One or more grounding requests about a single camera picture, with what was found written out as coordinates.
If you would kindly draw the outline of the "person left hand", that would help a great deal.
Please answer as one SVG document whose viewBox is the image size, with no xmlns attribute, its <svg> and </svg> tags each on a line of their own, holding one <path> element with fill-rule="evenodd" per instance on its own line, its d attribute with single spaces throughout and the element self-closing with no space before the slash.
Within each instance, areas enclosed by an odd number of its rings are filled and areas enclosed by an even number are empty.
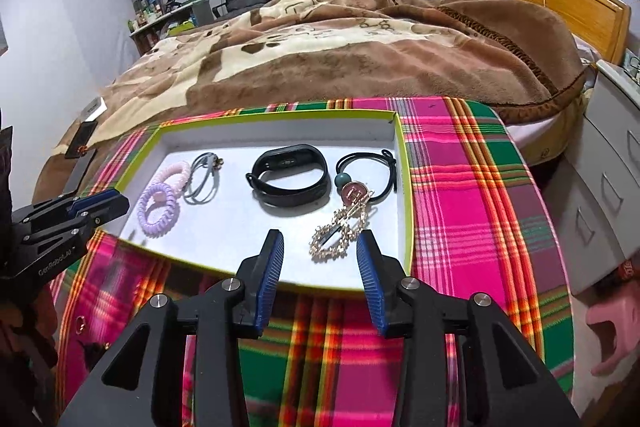
<svg viewBox="0 0 640 427">
<path fill-rule="evenodd" d="M 58 316 L 49 287 L 19 308 L 1 305 L 1 424 L 56 424 L 53 367 L 58 363 L 54 333 Z"/>
</svg>

